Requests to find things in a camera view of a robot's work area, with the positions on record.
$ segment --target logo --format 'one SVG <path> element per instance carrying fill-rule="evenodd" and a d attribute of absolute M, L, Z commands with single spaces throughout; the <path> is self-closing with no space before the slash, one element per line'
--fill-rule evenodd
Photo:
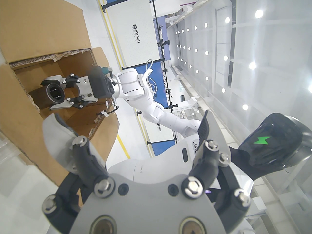
<path fill-rule="evenodd" d="M 194 149 L 195 154 L 196 154 L 196 153 L 198 152 L 198 144 L 197 144 L 197 141 L 194 140 L 194 141 L 192 142 L 192 144 L 193 144 L 193 149 Z"/>
<path fill-rule="evenodd" d="M 266 140 L 269 138 L 270 137 L 258 137 L 258 141 L 256 141 L 254 144 L 268 145 L 268 142 L 266 142 Z"/>
<path fill-rule="evenodd" d="M 140 42 L 140 37 L 138 35 L 138 30 L 137 30 L 137 25 L 136 24 L 133 25 L 133 29 L 132 30 L 133 30 L 133 34 L 134 34 L 134 36 L 136 38 L 136 42 L 139 43 Z"/>
<path fill-rule="evenodd" d="M 161 127 L 160 127 L 159 123 L 157 123 L 157 129 L 158 129 L 158 131 L 161 131 Z"/>

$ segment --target green lightning bolt logo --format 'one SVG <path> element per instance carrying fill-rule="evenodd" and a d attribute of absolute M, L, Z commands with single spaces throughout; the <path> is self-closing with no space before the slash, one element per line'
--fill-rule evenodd
<path fill-rule="evenodd" d="M 258 141 L 256 141 L 254 144 L 268 145 L 268 142 L 266 142 L 268 138 L 270 137 L 258 137 Z"/>

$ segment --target cardboard box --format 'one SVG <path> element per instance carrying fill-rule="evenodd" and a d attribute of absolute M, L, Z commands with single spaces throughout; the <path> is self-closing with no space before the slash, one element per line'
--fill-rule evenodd
<path fill-rule="evenodd" d="M 7 62 L 0 67 L 0 127 L 23 159 L 57 185 L 63 181 L 68 172 L 50 156 L 42 133 L 43 120 L 59 113 L 76 132 L 89 137 L 106 160 L 119 127 L 115 113 L 96 115 L 106 108 L 106 99 L 82 110 L 40 111 L 29 95 L 48 76 L 82 77 L 93 66 L 108 66 L 102 48 L 91 49 L 82 10 L 62 0 L 0 0 L 0 29 Z M 75 92 L 66 89 L 67 97 Z"/>

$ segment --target white ceiling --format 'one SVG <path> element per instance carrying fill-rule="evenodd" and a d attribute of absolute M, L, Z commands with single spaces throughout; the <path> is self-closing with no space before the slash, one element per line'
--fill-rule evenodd
<path fill-rule="evenodd" d="M 312 129 L 312 94 L 308 91 L 312 84 L 311 1 L 236 0 L 232 8 L 230 0 L 212 0 L 168 29 L 172 63 L 184 69 L 187 80 L 239 141 L 273 112 L 296 117 Z M 231 27 L 225 18 L 235 21 L 232 9 L 237 11 L 236 24 Z M 260 19 L 255 18 L 258 9 L 264 11 Z M 225 61 L 224 56 L 230 58 L 234 28 L 233 78 L 227 87 L 230 59 Z M 253 61 L 257 67 L 251 70 Z M 247 111 L 243 104 L 249 106 Z"/>

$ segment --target yellow floor line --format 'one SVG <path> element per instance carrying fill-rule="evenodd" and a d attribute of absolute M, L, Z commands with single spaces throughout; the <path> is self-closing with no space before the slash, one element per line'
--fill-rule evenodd
<path fill-rule="evenodd" d="M 124 143 L 122 142 L 122 140 L 121 140 L 121 138 L 120 138 L 119 134 L 117 135 L 117 139 L 118 139 L 119 144 L 121 145 L 121 147 L 122 147 L 123 151 L 125 152 L 125 154 L 126 154 L 127 158 L 128 158 L 128 159 L 130 159 L 130 156 L 129 156 L 129 154 L 128 154 L 128 151 L 127 151 L 127 149 L 126 149 L 126 147 L 125 147 Z"/>
<path fill-rule="evenodd" d="M 120 67 L 120 70 L 121 70 L 121 63 L 120 63 L 120 60 L 119 60 L 119 57 L 118 57 L 118 54 L 117 54 L 117 51 L 116 51 L 116 47 L 115 47 L 114 42 L 113 42 L 112 35 L 111 35 L 110 31 L 109 31 L 109 27 L 108 27 L 108 24 L 107 24 L 107 21 L 106 21 L 106 18 L 105 18 L 105 14 L 104 14 L 103 10 L 101 10 L 101 12 L 103 14 L 103 18 L 104 18 L 104 21 L 105 21 L 105 24 L 106 24 L 106 27 L 107 27 L 107 31 L 109 33 L 110 40 L 112 41 L 113 48 L 115 50 L 115 53 L 116 53 L 116 56 L 117 56 L 117 60 L 118 60 L 118 63 L 119 63 L 119 67 Z"/>
<path fill-rule="evenodd" d="M 105 14 L 104 14 L 103 10 L 101 10 L 101 12 L 102 12 L 102 14 L 103 14 L 103 18 L 104 18 L 104 21 L 105 21 L 105 24 L 106 24 L 106 27 L 107 27 L 107 31 L 108 31 L 108 33 L 109 33 L 110 40 L 111 40 L 111 42 L 112 42 L 112 44 L 113 44 L 113 48 L 114 48 L 114 50 L 115 50 L 115 54 L 116 54 L 116 57 L 117 57 L 117 59 L 118 59 L 119 67 L 120 67 L 120 69 L 121 69 L 121 63 L 120 63 L 120 60 L 119 60 L 119 57 L 118 57 L 118 53 L 117 53 L 116 47 L 115 47 L 114 42 L 113 42 L 112 35 L 111 35 L 111 33 L 110 33 L 110 29 L 109 29 L 108 24 L 107 24 L 107 20 L 106 20 Z M 117 46 L 117 49 L 118 49 L 118 52 L 119 52 L 119 56 L 120 56 L 122 65 L 125 66 L 125 65 L 124 65 L 124 62 L 123 62 L 123 59 L 122 59 L 122 56 L 121 56 L 121 53 L 120 53 L 120 50 L 119 50 L 119 46 L 118 46 L 118 43 L 117 43 L 117 40 L 116 40 L 116 36 L 115 36 L 115 34 L 114 34 L 114 30 L 113 30 L 113 27 L 112 27 L 112 25 L 111 25 L 110 18 L 109 18 L 109 16 L 108 16 L 107 11 L 106 11 L 106 14 L 107 14 L 107 18 L 108 18 L 108 21 L 109 21 L 111 30 L 112 30 L 112 32 L 113 32 L 113 36 L 114 36 L 114 39 L 115 39 L 115 42 L 116 42 L 116 46 Z M 136 114 L 136 116 L 137 116 L 137 119 L 138 119 L 138 121 L 139 121 L 140 128 L 141 128 L 141 130 L 142 130 L 143 138 L 145 139 L 146 144 L 147 144 L 147 137 L 148 137 L 148 135 L 147 135 L 147 133 L 146 133 L 146 131 L 145 131 L 145 128 L 143 128 L 143 126 L 141 125 L 141 121 L 140 121 L 140 119 L 139 119 L 139 117 L 138 117 L 137 114 Z M 120 143 L 120 145 L 121 145 L 123 151 L 125 152 L 127 158 L 130 159 L 130 156 L 129 156 L 129 154 L 128 154 L 128 152 L 127 152 L 127 150 L 126 150 L 126 148 L 125 148 L 123 142 L 121 141 L 119 135 L 117 135 L 117 139 L 118 139 L 118 141 L 119 141 L 119 143 Z M 151 152 L 152 148 L 150 147 L 150 145 L 147 145 L 147 150 L 148 150 L 148 152 L 149 152 L 150 157 L 153 157 L 154 155 L 153 155 L 153 153 Z"/>

